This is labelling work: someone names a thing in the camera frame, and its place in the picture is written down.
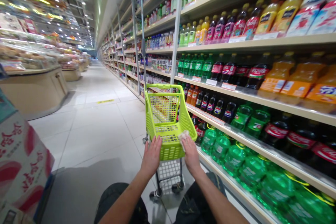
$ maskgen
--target orange juice bottle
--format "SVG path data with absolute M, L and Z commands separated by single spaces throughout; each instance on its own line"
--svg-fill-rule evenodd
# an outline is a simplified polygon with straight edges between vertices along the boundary
M 271 4 L 264 9 L 261 14 L 258 27 L 255 31 L 256 34 L 270 31 L 280 8 L 279 1 L 280 0 L 271 0 Z
M 273 64 L 273 68 L 266 75 L 258 95 L 274 100 L 289 78 L 289 71 L 294 67 L 293 52 L 286 52 L 285 55 Z
M 282 88 L 278 100 L 283 103 L 298 105 L 316 83 L 318 74 L 325 64 L 321 61 L 324 52 L 314 52 L 307 62 L 298 64 L 295 72 Z
M 193 94 L 191 95 L 191 102 L 190 102 L 191 105 L 196 106 L 197 96 L 199 92 L 200 91 L 198 90 L 198 87 L 195 87 Z
M 201 36 L 199 38 L 199 43 L 198 43 L 199 45 L 205 44 L 209 26 L 210 26 L 209 17 L 206 16 L 202 24 Z
M 318 79 L 315 87 L 302 101 L 302 106 L 322 113 L 336 109 L 336 64 L 328 67 L 328 73 Z
M 299 10 L 303 0 L 286 0 L 280 7 L 274 25 L 271 29 L 272 32 L 280 32 L 280 36 L 284 36 Z

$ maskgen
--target price tag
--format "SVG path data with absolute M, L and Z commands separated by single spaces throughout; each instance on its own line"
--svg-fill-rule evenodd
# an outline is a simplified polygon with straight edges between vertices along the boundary
M 222 88 L 229 89 L 229 90 L 236 90 L 237 85 L 232 85 L 229 83 L 223 83 Z
M 217 81 L 216 80 L 207 79 L 206 83 L 209 84 L 209 85 L 212 85 L 212 86 L 217 86 Z
M 193 81 L 201 82 L 200 77 L 193 76 L 192 79 L 193 79 Z

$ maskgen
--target person's right hand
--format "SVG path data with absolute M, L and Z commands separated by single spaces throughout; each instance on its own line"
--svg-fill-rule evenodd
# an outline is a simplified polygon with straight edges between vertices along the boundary
M 195 177 L 196 174 L 203 171 L 200 164 L 200 158 L 198 157 L 196 144 L 190 136 L 182 138 L 181 141 L 185 149 L 185 163 L 191 175 Z

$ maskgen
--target fanta bottle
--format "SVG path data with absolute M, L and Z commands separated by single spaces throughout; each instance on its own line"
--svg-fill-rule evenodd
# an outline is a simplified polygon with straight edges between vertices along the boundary
M 307 62 L 298 64 L 296 71 L 289 77 L 282 88 L 278 100 L 283 103 L 298 105 L 306 97 L 318 74 L 325 67 L 321 57 L 324 52 L 314 52 Z
M 286 52 L 284 57 L 273 64 L 273 68 L 266 75 L 262 83 L 258 95 L 267 99 L 274 100 L 282 87 L 289 78 L 289 71 L 294 67 L 293 52 Z

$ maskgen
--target display counter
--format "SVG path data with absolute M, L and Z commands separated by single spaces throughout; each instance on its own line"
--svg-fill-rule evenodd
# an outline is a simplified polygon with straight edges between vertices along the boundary
M 60 109 L 68 87 L 60 66 L 8 72 L 0 88 L 27 120 L 40 118 Z

